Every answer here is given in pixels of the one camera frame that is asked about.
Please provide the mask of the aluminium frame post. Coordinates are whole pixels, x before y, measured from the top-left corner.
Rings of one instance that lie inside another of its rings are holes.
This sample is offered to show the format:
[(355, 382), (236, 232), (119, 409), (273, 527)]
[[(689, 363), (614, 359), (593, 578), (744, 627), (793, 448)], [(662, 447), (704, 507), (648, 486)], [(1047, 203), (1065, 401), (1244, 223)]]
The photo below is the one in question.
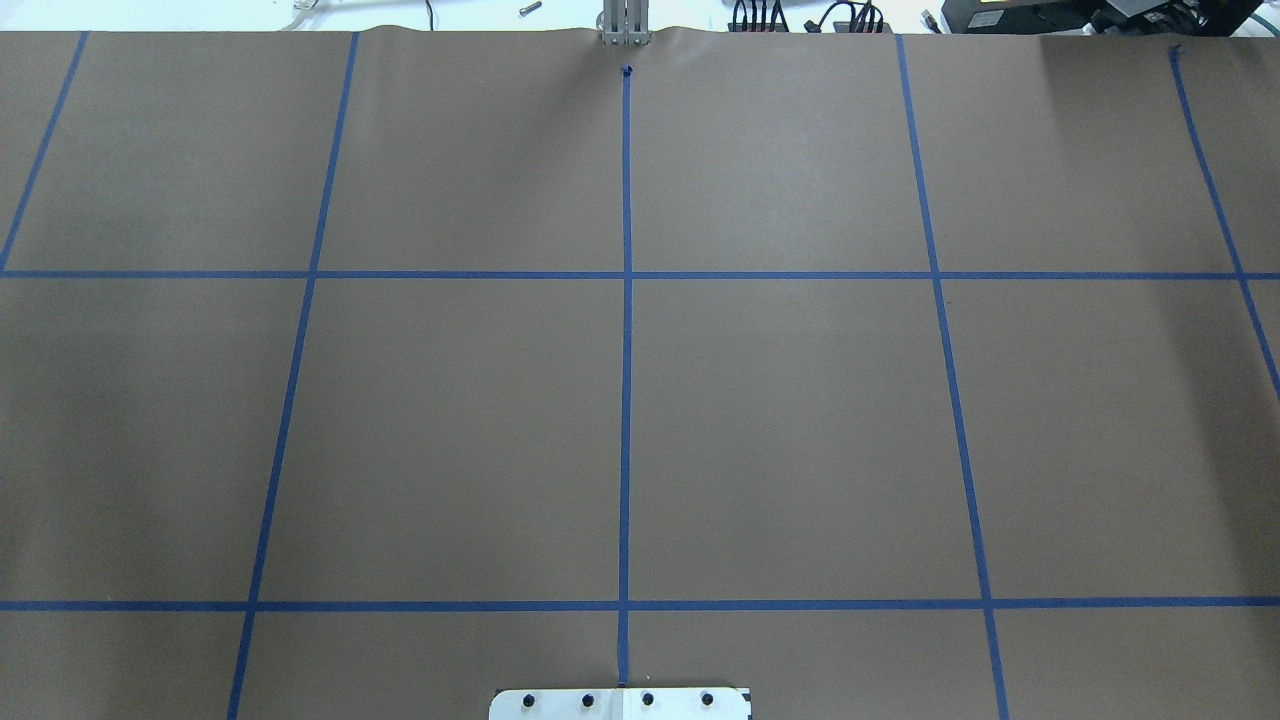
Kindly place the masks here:
[(652, 41), (650, 1), (604, 0), (596, 19), (605, 46), (640, 47)]

